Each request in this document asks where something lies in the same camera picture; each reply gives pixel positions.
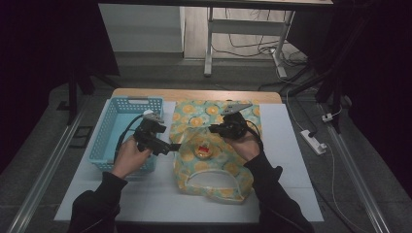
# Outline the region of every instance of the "blue plastic basket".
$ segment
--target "blue plastic basket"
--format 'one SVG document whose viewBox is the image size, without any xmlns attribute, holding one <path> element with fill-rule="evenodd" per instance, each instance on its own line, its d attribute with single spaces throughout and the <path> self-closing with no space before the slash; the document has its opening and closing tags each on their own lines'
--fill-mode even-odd
<svg viewBox="0 0 412 233">
<path fill-rule="evenodd" d="M 97 136 L 93 141 L 88 161 L 101 171 L 111 171 L 120 134 L 134 118 L 146 110 L 152 110 L 163 117 L 163 99 L 161 97 L 111 98 L 108 107 L 101 114 L 103 117 L 101 124 L 95 129 L 98 130 Z M 139 126 L 141 121 L 142 119 L 139 118 L 133 123 L 130 131 L 124 137 L 125 140 L 133 134 L 134 129 Z M 131 175 L 152 172 L 155 169 L 156 159 L 157 156 L 151 155 L 140 170 Z"/>
</svg>

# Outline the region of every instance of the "black sleeve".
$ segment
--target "black sleeve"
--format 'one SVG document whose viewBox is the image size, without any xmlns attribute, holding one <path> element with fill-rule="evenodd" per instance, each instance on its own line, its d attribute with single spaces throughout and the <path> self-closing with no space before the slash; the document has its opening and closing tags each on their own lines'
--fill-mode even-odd
<svg viewBox="0 0 412 233">
<path fill-rule="evenodd" d="M 121 190 L 125 185 L 127 181 L 103 172 L 102 183 L 97 189 L 82 193 L 73 202 L 68 233 L 113 233 L 115 217 L 120 212 Z"/>
<path fill-rule="evenodd" d="M 264 151 L 244 166 L 254 176 L 253 187 L 260 202 L 259 223 L 263 232 L 315 232 L 311 223 L 303 216 L 299 205 L 279 184 L 282 167 L 273 168 Z"/>
</svg>

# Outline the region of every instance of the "yellow floral bag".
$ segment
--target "yellow floral bag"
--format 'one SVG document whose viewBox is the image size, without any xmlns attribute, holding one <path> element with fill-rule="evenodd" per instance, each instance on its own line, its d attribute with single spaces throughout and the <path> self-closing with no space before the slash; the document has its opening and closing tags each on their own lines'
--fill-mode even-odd
<svg viewBox="0 0 412 233">
<path fill-rule="evenodd" d="M 243 167 L 246 162 L 219 134 L 211 133 L 210 124 L 223 122 L 221 112 L 229 104 L 252 103 L 242 110 L 245 120 L 254 123 L 261 132 L 259 108 L 252 101 L 197 101 L 176 103 L 170 139 L 182 144 L 174 160 L 174 174 L 178 187 L 185 193 L 208 196 L 226 202 L 241 203 L 252 191 L 253 176 Z M 191 183 L 199 174 L 222 173 L 235 183 L 232 187 Z"/>
</svg>

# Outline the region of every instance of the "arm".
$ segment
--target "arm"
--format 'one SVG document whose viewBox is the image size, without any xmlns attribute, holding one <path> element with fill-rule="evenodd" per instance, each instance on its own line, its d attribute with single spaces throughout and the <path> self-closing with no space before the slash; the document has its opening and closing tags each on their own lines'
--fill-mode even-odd
<svg viewBox="0 0 412 233">
<path fill-rule="evenodd" d="M 133 137 L 127 139 L 120 147 L 113 170 L 103 172 L 102 183 L 97 189 L 82 193 L 73 202 L 68 233 L 114 232 L 121 190 L 127 185 L 124 179 L 139 169 L 151 153 L 152 150 L 138 151 Z"/>
<path fill-rule="evenodd" d="M 244 166 L 254 176 L 253 187 L 260 202 L 259 223 L 263 232 L 273 232 L 275 229 L 276 232 L 288 233 L 314 232 L 299 205 L 289 197 L 278 182 L 282 167 L 273 168 L 270 165 L 264 151 L 260 151 L 255 137 L 248 132 L 239 140 L 224 140 L 246 159 Z"/>
</svg>

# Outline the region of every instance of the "power strip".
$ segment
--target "power strip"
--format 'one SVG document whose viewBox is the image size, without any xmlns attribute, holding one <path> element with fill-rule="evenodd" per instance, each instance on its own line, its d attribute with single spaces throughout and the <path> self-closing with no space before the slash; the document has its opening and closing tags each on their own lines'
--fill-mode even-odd
<svg viewBox="0 0 412 233">
<path fill-rule="evenodd" d="M 321 155 L 326 152 L 326 145 L 320 144 L 315 137 L 309 137 L 309 130 L 303 130 L 300 132 L 300 135 L 305 139 L 305 141 L 309 144 L 309 146 L 313 149 L 313 151 L 317 155 Z"/>
</svg>

